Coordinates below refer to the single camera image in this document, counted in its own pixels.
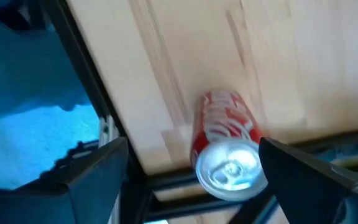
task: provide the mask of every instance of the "wooden table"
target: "wooden table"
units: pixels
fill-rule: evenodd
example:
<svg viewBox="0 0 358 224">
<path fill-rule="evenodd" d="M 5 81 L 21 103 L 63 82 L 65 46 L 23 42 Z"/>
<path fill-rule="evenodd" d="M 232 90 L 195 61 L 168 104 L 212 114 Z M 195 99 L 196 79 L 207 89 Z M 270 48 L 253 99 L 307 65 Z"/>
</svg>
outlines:
<svg viewBox="0 0 358 224">
<path fill-rule="evenodd" d="M 264 133 L 283 142 L 358 129 L 358 1 L 68 4 L 148 174 L 189 165 L 193 108 L 213 87 L 239 91 Z"/>
</svg>

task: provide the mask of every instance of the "soda can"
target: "soda can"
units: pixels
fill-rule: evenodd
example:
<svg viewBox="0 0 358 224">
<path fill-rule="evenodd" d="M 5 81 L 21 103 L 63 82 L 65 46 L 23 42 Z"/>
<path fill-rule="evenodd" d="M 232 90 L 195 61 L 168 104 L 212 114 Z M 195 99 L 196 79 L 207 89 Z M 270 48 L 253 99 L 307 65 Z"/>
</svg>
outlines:
<svg viewBox="0 0 358 224">
<path fill-rule="evenodd" d="M 247 200 L 267 186 L 258 155 L 262 133 L 241 96 L 211 90 L 200 100 L 190 160 L 200 184 L 217 198 Z"/>
</svg>

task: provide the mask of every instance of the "coca-cola can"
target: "coca-cola can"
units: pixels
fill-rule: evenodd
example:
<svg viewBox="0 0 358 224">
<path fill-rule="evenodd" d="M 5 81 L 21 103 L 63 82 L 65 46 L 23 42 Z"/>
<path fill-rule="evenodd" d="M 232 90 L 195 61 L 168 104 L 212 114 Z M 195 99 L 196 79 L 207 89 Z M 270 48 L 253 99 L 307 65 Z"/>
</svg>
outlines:
<svg viewBox="0 0 358 224">
<path fill-rule="evenodd" d="M 267 186 L 258 155 L 262 133 L 241 96 L 211 90 L 198 104 L 190 160 L 200 184 L 223 200 L 247 200 Z"/>
</svg>

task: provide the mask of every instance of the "wooden surface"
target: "wooden surface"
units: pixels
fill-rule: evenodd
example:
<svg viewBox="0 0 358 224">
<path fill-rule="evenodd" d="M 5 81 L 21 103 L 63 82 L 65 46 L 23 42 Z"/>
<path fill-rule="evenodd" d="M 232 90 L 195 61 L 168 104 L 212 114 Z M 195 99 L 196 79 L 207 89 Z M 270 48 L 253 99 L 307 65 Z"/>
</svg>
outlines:
<svg viewBox="0 0 358 224">
<path fill-rule="evenodd" d="M 193 108 L 212 87 L 239 91 L 283 142 L 358 128 L 358 1 L 68 4 L 148 174 L 189 165 Z M 228 218 L 212 217 L 190 219 Z"/>
</svg>

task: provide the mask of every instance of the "can lid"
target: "can lid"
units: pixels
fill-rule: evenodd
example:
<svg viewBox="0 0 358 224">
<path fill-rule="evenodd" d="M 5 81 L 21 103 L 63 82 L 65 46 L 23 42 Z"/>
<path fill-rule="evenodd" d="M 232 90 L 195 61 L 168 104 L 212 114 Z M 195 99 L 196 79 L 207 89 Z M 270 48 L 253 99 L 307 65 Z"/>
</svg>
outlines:
<svg viewBox="0 0 358 224">
<path fill-rule="evenodd" d="M 200 184 L 223 200 L 247 200 L 256 196 L 267 186 L 258 148 L 258 144 L 245 139 L 210 144 L 197 159 Z"/>
</svg>

